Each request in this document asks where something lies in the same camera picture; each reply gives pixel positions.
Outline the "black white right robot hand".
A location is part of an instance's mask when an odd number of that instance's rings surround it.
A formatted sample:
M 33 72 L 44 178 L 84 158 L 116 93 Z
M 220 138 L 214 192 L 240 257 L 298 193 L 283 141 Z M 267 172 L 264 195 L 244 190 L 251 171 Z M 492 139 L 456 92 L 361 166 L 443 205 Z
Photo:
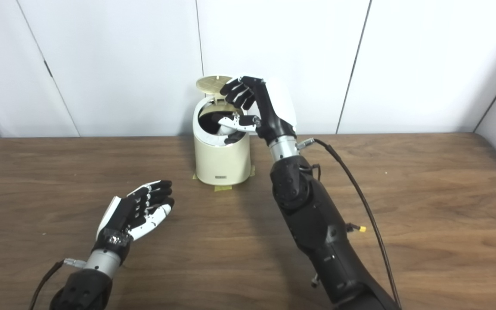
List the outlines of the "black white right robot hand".
M 230 79 L 219 91 L 229 104 L 248 111 L 256 105 L 260 114 L 259 138 L 269 145 L 282 136 L 297 137 L 297 120 L 288 90 L 278 81 L 251 76 Z

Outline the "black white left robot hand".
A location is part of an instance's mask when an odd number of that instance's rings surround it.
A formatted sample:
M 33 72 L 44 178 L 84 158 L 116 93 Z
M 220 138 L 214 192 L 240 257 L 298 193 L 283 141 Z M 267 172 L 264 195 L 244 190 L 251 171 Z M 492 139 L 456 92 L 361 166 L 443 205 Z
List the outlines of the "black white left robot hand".
M 95 236 L 93 251 L 112 252 L 126 260 L 130 246 L 144 237 L 171 213 L 173 183 L 157 180 L 140 185 L 127 196 L 114 196 L 106 209 Z

